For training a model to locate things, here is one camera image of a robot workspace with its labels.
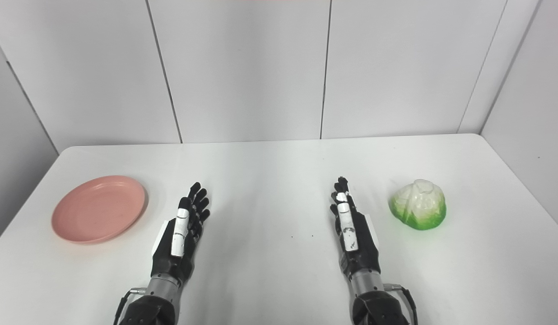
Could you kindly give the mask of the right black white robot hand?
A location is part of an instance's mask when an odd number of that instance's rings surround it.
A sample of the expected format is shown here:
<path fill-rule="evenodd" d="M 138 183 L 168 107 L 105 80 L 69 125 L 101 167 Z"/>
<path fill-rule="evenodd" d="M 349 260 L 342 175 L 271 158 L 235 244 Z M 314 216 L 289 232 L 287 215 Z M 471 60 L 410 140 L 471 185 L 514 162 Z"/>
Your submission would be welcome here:
<path fill-rule="evenodd" d="M 348 278 L 359 271 L 380 274 L 379 250 L 366 216 L 358 212 L 349 193 L 349 181 L 345 177 L 337 179 L 331 199 L 330 210 L 335 216 L 335 233 L 342 250 L 339 264 L 343 274 Z"/>

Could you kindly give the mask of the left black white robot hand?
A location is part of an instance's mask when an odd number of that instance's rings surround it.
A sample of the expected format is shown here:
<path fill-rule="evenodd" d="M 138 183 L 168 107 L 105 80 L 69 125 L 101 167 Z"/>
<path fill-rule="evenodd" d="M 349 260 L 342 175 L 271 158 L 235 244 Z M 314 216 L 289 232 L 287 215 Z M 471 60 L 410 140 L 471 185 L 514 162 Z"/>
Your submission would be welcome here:
<path fill-rule="evenodd" d="M 153 246 L 151 276 L 167 275 L 184 284 L 194 271 L 194 255 L 209 217 L 207 190 L 196 182 L 180 199 L 175 218 L 163 223 Z"/>

